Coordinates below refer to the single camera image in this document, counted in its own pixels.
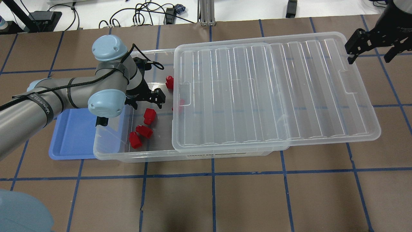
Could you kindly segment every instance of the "blue plastic tray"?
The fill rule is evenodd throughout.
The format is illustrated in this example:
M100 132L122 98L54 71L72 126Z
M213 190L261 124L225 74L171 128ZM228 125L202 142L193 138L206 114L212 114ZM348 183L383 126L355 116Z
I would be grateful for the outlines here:
M49 156L55 160L94 159L96 116L86 109L65 110L57 117Z

